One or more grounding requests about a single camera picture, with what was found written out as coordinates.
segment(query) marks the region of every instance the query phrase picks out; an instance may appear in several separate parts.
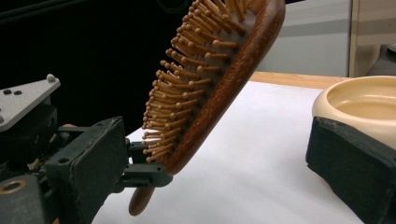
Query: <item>table surface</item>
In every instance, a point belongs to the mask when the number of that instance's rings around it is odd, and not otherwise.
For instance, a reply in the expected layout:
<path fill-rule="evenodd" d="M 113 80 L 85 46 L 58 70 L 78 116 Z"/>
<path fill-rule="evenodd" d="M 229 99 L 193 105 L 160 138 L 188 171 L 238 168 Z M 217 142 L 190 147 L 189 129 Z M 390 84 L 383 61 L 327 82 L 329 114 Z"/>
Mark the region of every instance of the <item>table surface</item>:
<path fill-rule="evenodd" d="M 342 80 L 255 73 L 142 214 L 129 215 L 134 189 L 125 189 L 108 196 L 93 223 L 362 223 L 305 161 L 312 104 Z M 138 129 L 128 138 L 142 135 Z"/>

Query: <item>white tabletop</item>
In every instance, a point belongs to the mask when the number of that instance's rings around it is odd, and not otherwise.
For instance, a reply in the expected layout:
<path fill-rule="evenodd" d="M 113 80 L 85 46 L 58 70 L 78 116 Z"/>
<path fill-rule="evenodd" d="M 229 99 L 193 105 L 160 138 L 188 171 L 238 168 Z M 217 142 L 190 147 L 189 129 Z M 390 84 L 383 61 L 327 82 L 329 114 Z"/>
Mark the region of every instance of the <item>white tabletop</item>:
<path fill-rule="evenodd" d="M 249 81 L 173 181 L 146 210 L 128 213 L 134 189 L 111 194 L 94 224 L 315 223 L 361 220 L 306 166 L 319 89 Z M 128 135 L 141 141 L 143 130 Z"/>

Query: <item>hairbrush handle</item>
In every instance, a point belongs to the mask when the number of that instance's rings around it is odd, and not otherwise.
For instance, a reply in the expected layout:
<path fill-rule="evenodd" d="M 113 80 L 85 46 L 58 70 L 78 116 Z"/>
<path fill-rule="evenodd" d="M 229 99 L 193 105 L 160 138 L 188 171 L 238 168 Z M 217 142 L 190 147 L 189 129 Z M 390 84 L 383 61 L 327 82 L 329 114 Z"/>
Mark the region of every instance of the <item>hairbrush handle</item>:
<path fill-rule="evenodd" d="M 129 202 L 129 214 L 131 216 L 135 217 L 145 210 L 154 190 L 155 188 L 153 187 L 136 188 Z"/>

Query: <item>bowl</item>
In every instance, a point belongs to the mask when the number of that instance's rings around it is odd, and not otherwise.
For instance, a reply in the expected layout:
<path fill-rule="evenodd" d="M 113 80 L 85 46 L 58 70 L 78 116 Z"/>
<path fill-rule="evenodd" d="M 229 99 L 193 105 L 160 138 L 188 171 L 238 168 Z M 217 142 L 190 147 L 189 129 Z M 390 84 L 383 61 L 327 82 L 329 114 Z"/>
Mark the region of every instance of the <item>bowl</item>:
<path fill-rule="evenodd" d="M 355 77 L 322 91 L 313 117 L 334 119 L 396 149 L 396 77 Z"/>

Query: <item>wooden hairbrush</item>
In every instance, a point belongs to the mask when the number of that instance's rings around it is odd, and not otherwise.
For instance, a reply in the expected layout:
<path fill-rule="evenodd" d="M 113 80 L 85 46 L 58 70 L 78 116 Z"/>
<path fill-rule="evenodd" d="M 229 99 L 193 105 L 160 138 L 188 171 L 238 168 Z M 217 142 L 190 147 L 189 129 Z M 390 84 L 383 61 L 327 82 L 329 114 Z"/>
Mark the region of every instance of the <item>wooden hairbrush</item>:
<path fill-rule="evenodd" d="M 147 162 L 162 163 L 169 175 L 183 169 L 272 47 L 284 18 L 284 0 L 192 2 L 149 93 Z M 154 189 L 134 191 L 132 216 Z"/>

